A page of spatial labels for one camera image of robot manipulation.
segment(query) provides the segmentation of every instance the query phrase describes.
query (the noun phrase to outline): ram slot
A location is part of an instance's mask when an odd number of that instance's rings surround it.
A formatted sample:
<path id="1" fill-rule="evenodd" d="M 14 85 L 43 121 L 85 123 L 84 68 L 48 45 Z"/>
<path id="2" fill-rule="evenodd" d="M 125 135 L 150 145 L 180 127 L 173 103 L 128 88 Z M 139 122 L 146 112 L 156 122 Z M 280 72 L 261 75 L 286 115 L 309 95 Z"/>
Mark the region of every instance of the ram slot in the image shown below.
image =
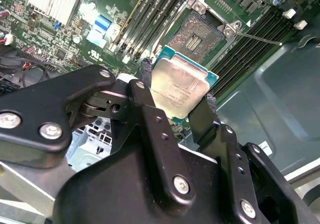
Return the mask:
<path id="1" fill-rule="evenodd" d="M 271 8 L 252 29 L 250 35 L 273 41 L 281 41 L 293 30 L 293 24 L 281 16 L 281 12 Z M 213 94 L 219 97 L 236 83 L 243 75 L 252 72 L 257 62 L 269 52 L 274 45 L 243 37 L 227 55 L 212 69 L 220 76 L 213 87 Z"/>
<path id="2" fill-rule="evenodd" d="M 161 26 L 165 27 L 165 21 L 171 16 L 171 13 L 175 10 L 180 0 L 169 0 L 166 2 L 166 6 L 158 13 L 157 18 L 154 22 L 150 23 L 148 26 L 151 27 L 150 31 L 145 31 L 143 37 L 139 42 L 142 42 L 140 45 L 136 45 L 138 48 L 137 54 L 141 54 L 152 42 L 157 31 Z"/>
<path id="3" fill-rule="evenodd" d="M 128 28 L 127 35 L 125 38 L 124 45 L 127 45 L 130 43 L 130 41 L 134 38 L 134 36 L 137 33 L 137 30 L 141 28 L 146 23 L 146 16 L 148 13 L 155 8 L 155 5 L 157 0 L 145 0 L 139 7 L 139 10 L 137 11 L 135 17 L 133 20 L 133 25 L 131 28 Z"/>

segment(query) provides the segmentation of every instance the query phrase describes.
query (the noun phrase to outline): metal frame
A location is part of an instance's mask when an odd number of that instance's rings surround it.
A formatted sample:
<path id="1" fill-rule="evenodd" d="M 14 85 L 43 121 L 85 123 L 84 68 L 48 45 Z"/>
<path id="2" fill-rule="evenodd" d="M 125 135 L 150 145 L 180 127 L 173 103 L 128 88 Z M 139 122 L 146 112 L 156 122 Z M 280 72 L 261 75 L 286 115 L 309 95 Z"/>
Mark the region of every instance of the metal frame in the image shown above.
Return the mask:
<path id="1" fill-rule="evenodd" d="M 188 117 L 210 160 L 178 147 L 148 84 L 116 81 L 97 65 L 1 97 L 3 112 L 22 122 L 0 128 L 0 185 L 46 216 L 53 211 L 55 224 L 104 223 L 106 216 L 140 224 L 319 223 L 262 149 L 240 147 L 212 96 Z M 111 119 L 111 155 L 74 174 L 64 162 L 71 131 L 97 116 Z M 47 123 L 61 135 L 41 136 Z"/>

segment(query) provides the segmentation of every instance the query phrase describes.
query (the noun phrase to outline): silver screw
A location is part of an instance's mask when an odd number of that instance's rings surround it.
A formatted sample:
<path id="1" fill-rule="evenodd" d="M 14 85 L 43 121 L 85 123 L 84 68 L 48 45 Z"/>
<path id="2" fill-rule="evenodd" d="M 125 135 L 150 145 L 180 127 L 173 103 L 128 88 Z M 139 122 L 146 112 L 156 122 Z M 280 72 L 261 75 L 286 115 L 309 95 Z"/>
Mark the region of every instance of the silver screw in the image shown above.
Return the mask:
<path id="1" fill-rule="evenodd" d="M 137 83 L 135 83 L 138 87 L 142 88 L 142 89 L 145 89 L 145 85 L 141 82 L 141 81 L 138 81 Z"/>
<path id="2" fill-rule="evenodd" d="M 0 128 L 12 129 L 19 126 L 21 118 L 11 112 L 4 112 L 0 114 Z"/>
<path id="3" fill-rule="evenodd" d="M 62 129 L 55 123 L 44 124 L 40 127 L 40 135 L 45 139 L 56 140 L 62 136 Z"/>
<path id="4" fill-rule="evenodd" d="M 106 71 L 106 70 L 101 70 L 101 71 L 100 71 L 100 75 L 103 76 L 103 77 L 105 77 L 105 78 L 109 78 L 109 77 L 110 77 L 109 72 Z"/>
<path id="5" fill-rule="evenodd" d="M 228 131 L 228 133 L 231 133 L 231 134 L 234 133 L 234 132 L 232 131 L 232 129 L 231 129 L 230 127 L 228 127 L 228 126 L 226 126 L 225 129 Z"/>
<path id="6" fill-rule="evenodd" d="M 187 194 L 189 192 L 189 184 L 183 177 L 177 175 L 173 179 L 173 184 L 181 194 Z"/>
<path id="7" fill-rule="evenodd" d="M 255 145 L 252 146 L 253 150 L 256 152 L 256 153 L 260 153 L 260 150 L 258 147 L 256 147 Z"/>
<path id="8" fill-rule="evenodd" d="M 201 9 L 202 9 L 201 4 L 197 3 L 194 5 L 194 10 L 196 10 L 197 12 L 201 11 Z"/>
<path id="9" fill-rule="evenodd" d="M 240 204 L 241 204 L 242 210 L 248 217 L 252 219 L 256 217 L 255 209 L 248 201 L 242 200 Z"/>

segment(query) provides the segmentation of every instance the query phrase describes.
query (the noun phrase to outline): black ram slot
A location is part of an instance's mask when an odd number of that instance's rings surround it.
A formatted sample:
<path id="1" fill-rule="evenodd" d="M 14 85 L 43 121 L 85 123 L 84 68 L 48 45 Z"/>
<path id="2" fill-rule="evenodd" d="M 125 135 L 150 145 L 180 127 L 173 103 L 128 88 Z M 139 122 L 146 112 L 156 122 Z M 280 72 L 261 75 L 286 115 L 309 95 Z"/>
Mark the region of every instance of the black ram slot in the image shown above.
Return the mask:
<path id="1" fill-rule="evenodd" d="M 280 33 L 279 38 L 282 39 L 287 34 L 288 34 L 288 30 L 284 29 Z M 271 50 L 273 45 L 265 43 L 263 46 L 259 45 L 258 47 L 261 48 L 263 51 L 260 51 L 256 55 L 253 55 L 251 60 L 249 60 L 250 63 L 254 63 L 254 64 L 257 63 L 266 54 L 265 52 L 268 52 Z M 254 65 L 253 66 L 245 65 L 244 67 L 237 70 L 235 73 L 232 73 L 231 75 L 226 76 L 225 79 L 228 81 L 224 81 L 223 83 L 220 83 L 219 85 L 213 88 L 214 95 L 216 97 L 219 97 L 221 94 L 227 91 L 228 88 L 230 88 L 237 80 L 239 80 L 244 74 L 246 74 L 247 72 L 253 71 L 253 69 L 251 69 L 252 67 L 254 67 Z"/>
<path id="2" fill-rule="evenodd" d="M 248 34 L 280 42 L 292 29 L 293 24 L 282 17 L 281 11 L 271 8 Z M 273 47 L 272 44 L 242 37 L 212 69 L 220 77 L 213 87 L 213 95 L 218 98 L 244 74 L 252 72 L 257 62 Z"/>

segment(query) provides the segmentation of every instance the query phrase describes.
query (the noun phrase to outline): mounting hole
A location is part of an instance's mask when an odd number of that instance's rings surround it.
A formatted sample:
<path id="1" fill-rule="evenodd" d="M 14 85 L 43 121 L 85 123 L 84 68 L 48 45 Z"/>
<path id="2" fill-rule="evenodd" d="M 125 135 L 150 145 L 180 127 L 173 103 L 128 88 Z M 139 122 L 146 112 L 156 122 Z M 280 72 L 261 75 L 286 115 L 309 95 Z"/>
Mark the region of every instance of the mounting hole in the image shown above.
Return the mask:
<path id="1" fill-rule="evenodd" d="M 121 106 L 119 104 L 113 104 L 111 107 L 110 107 L 110 110 L 112 113 L 117 113 L 119 112 L 121 109 Z"/>
<path id="2" fill-rule="evenodd" d="M 162 134 L 161 134 L 161 138 L 162 138 L 163 140 L 165 140 L 165 141 L 169 140 L 168 135 L 165 134 L 165 133 L 162 133 Z"/>
<path id="3" fill-rule="evenodd" d="M 155 118 L 155 120 L 156 120 L 157 123 L 162 122 L 162 118 L 161 118 L 160 116 L 157 116 L 157 117 Z"/>
<path id="4" fill-rule="evenodd" d="M 241 174 L 245 174 L 245 170 L 243 170 L 241 167 L 238 167 L 238 171 L 239 171 Z"/>

